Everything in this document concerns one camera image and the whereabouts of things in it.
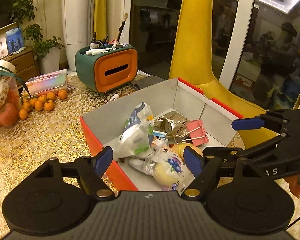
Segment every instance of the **wooden cabinet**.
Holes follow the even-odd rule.
[[[16,75],[22,78],[24,82],[40,75],[32,47],[27,47],[18,54],[4,57],[3,60],[9,61],[16,67]]]

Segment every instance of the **yellow curtain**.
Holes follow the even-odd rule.
[[[261,107],[233,95],[214,77],[211,68],[212,0],[183,0],[169,78],[181,77],[244,117],[264,114]],[[275,136],[267,130],[241,131],[246,148]]]
[[[96,39],[102,40],[107,34],[106,0],[95,0],[93,31],[97,32]]]

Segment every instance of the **blue picture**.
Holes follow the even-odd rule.
[[[7,31],[7,45],[9,54],[23,47],[23,39],[20,27]]]

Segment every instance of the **brown foil packet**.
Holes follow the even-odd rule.
[[[182,136],[187,132],[187,123],[190,123],[190,120],[176,111],[171,111],[155,120],[154,127],[166,132],[167,136]]]

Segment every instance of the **screw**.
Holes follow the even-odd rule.
[[[197,197],[200,195],[200,191],[195,188],[185,190],[185,195],[188,197]]]
[[[112,195],[112,191],[109,189],[99,189],[97,191],[98,197],[110,197]]]

